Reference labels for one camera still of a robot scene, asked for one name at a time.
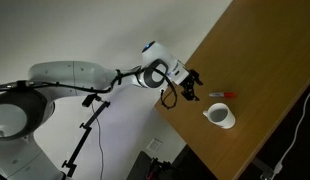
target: white mug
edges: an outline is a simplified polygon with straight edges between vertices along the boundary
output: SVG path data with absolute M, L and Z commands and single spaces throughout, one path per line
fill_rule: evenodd
M 204 111 L 203 114 L 211 123 L 216 124 L 223 129 L 229 129 L 235 124 L 233 113 L 229 110 L 226 104 L 223 103 L 213 104 L 207 111 Z

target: wooden table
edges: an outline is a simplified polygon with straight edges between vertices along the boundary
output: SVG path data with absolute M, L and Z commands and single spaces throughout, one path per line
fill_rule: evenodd
M 179 95 L 176 108 L 156 108 L 218 179 L 236 179 L 310 84 L 310 0 L 234 0 L 186 67 L 204 83 L 200 101 Z M 208 96 L 216 91 L 237 97 Z M 234 113 L 233 128 L 203 116 L 216 102 Z

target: pen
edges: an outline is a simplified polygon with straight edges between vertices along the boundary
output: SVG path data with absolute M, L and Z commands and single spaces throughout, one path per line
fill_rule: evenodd
M 210 97 L 226 97 L 226 98 L 231 98 L 235 97 L 235 93 L 232 92 L 213 92 L 209 93 Z

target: white robotic arm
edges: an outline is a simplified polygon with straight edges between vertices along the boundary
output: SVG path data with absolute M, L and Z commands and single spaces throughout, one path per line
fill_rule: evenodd
M 186 99 L 198 100 L 193 92 L 194 82 L 201 84 L 198 74 L 187 71 L 164 46 L 151 42 L 142 55 L 142 66 L 128 71 L 80 61 L 36 64 L 28 81 L 0 85 L 0 91 L 6 91 L 0 94 L 0 174 L 9 180 L 70 179 L 33 138 L 33 132 L 53 114 L 56 99 L 109 93 L 129 84 L 165 89 L 166 83 L 174 81 L 184 87 Z

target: white wall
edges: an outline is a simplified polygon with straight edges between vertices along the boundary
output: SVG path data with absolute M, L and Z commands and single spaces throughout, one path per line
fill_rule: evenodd
M 141 63 L 143 46 L 157 40 L 186 62 L 231 0 L 0 1 L 0 83 L 27 79 L 30 66 L 82 60 L 107 68 Z M 153 109 L 157 90 L 128 87 L 111 98 L 100 115 L 104 180 L 125 179 L 152 138 L 158 153 L 173 161 L 185 142 Z M 83 97 L 58 100 L 53 117 L 35 137 L 58 167 L 80 140 L 78 126 L 91 116 Z M 99 179 L 101 155 L 97 124 L 81 151 L 75 179 Z

